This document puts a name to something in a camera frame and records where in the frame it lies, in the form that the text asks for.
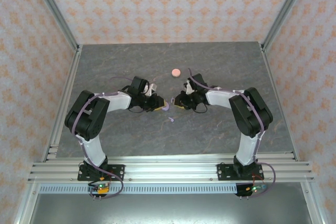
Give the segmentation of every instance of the black mounting plate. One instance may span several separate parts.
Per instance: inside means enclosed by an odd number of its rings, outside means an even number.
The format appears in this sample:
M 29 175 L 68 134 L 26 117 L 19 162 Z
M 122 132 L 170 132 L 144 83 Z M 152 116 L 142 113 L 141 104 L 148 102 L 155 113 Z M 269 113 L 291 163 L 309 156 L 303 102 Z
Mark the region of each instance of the black mounting plate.
M 224 164 L 220 163 L 217 165 L 217 176 L 218 180 L 253 180 L 252 174 L 259 175 L 264 179 L 264 171 L 261 165 L 256 165 L 253 169 L 249 171 L 248 174 L 243 176 L 238 176 L 233 169 L 234 164 Z
M 106 171 L 116 174 L 117 176 L 121 178 L 122 181 L 124 180 L 125 165 L 108 165 L 108 168 L 106 169 Z M 79 172 L 78 172 L 78 177 L 77 177 L 78 181 L 96 181 L 96 180 L 99 180 L 100 177 L 101 175 L 97 173 L 96 174 L 89 173 L 88 168 L 85 164 L 82 164 L 79 166 Z M 111 177 L 111 180 L 119 181 L 115 177 Z

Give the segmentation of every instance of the gray floor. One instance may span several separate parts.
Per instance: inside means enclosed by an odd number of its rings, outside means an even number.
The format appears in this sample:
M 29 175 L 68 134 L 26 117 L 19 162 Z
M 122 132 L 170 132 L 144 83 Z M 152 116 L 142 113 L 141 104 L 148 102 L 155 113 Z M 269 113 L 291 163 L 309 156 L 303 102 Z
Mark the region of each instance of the gray floor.
M 308 224 L 299 183 L 278 183 L 261 197 L 233 194 L 119 195 L 93 201 L 88 195 L 39 195 L 31 224 Z
M 110 80 L 111 77 L 133 78 L 135 75 L 157 84 L 157 93 L 170 102 L 182 90 L 188 67 L 193 73 L 201 73 L 209 86 L 257 88 L 274 116 L 259 151 L 292 151 L 257 42 L 84 46 L 69 106 L 82 90 L 114 92 L 129 81 Z M 181 69 L 179 78 L 171 76 L 174 68 Z M 210 106 L 205 114 L 175 106 L 167 112 L 114 111 L 107 115 L 100 134 L 108 156 L 234 153 L 238 150 L 239 138 L 232 112 L 218 106 Z M 57 157 L 82 156 L 77 141 L 64 128 Z

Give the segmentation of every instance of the yellow connector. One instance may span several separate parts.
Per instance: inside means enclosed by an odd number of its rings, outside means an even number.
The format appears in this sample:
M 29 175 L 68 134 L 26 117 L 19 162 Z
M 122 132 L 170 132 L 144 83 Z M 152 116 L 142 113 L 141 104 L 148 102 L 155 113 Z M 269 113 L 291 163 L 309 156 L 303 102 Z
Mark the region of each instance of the yellow connector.
M 162 108 L 164 108 L 164 107 L 166 107 L 166 106 L 167 106 L 167 103 L 166 103 L 166 101 L 164 101 L 164 105 L 161 106 L 161 107 L 159 107 L 159 108 L 156 108 L 154 111 L 160 110 L 160 109 L 162 109 Z
M 98 189 L 98 194 L 107 194 L 109 192 L 109 187 L 102 187 Z

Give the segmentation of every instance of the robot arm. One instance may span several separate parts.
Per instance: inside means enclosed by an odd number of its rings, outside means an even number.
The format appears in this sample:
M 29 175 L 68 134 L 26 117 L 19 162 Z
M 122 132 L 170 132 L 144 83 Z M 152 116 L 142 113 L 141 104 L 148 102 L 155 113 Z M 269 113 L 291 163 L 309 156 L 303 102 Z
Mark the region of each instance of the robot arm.
M 99 139 L 99 132 L 106 114 L 114 110 L 130 109 L 134 106 L 139 106 L 147 112 L 160 109 L 165 106 L 165 101 L 154 93 L 155 89 L 156 85 L 149 85 L 147 80 L 134 77 L 130 86 L 126 86 L 116 93 L 99 95 L 86 90 L 81 92 L 66 116 L 65 126 L 72 132 L 78 114 L 87 101 L 96 96 L 85 108 L 75 126 L 75 135 L 79 138 L 83 151 L 86 153 L 80 171 L 86 175 L 90 174 L 86 178 L 87 180 L 95 180 L 102 175 L 89 164 L 88 159 L 95 166 L 108 170 L 108 160 L 101 148 Z
M 268 129 L 268 125 L 273 121 L 271 112 L 255 88 L 235 92 L 225 91 L 220 87 L 205 89 L 198 85 L 198 83 L 207 87 L 200 74 L 188 78 L 187 83 L 184 84 L 185 91 L 181 91 L 175 98 L 174 104 L 187 110 L 196 110 L 197 105 L 200 103 L 231 109 L 236 124 L 241 131 L 240 145 L 234 158 L 233 169 L 240 179 L 249 179 L 251 171 L 257 167 L 255 164 L 255 154 L 265 131 L 260 134 L 261 125 L 258 119 L 239 93 L 244 94 L 251 102 L 263 123 L 264 130 Z

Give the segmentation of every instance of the patterned wallpaper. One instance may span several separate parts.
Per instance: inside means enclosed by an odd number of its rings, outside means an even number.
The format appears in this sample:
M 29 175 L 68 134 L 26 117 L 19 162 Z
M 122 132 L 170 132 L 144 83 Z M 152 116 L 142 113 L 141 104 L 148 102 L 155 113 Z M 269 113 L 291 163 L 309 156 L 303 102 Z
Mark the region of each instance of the patterned wallpaper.
M 267 53 L 301 159 L 336 220 L 336 0 L 297 0 Z
M 73 56 L 43 0 L 0 0 L 0 223 L 13 223 Z
M 262 42 L 285 0 L 56 0 L 80 44 Z

